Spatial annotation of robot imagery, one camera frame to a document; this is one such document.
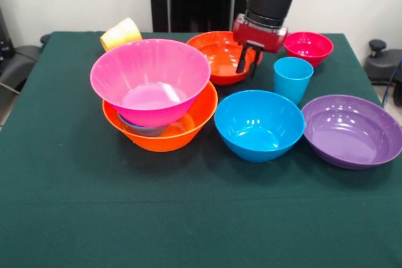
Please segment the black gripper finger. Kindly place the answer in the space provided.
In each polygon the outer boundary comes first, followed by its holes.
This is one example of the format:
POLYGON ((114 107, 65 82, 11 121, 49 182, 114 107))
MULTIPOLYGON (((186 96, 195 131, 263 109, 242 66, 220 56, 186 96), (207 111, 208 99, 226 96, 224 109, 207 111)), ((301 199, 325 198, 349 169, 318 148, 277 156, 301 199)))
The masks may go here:
POLYGON ((250 67, 249 67, 249 75, 250 75, 251 78, 254 78, 254 75, 256 73, 256 68, 257 68, 259 62, 261 61, 262 49, 261 48, 255 48, 254 51, 255 51, 255 57, 254 57, 253 62, 250 64, 250 67))
POLYGON ((236 68, 236 73, 243 73, 246 65, 246 55, 248 51, 249 45, 243 45, 241 54, 239 57, 239 61, 236 68))

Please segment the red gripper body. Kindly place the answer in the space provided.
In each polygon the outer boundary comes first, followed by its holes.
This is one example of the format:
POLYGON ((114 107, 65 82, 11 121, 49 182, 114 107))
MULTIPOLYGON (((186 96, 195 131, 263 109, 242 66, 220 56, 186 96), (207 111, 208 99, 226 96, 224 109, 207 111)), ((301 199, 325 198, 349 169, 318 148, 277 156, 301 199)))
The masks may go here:
POLYGON ((259 47, 266 52, 277 53, 287 35, 287 28, 260 26, 246 19, 245 14, 239 14, 234 21, 233 37, 236 42, 259 47))

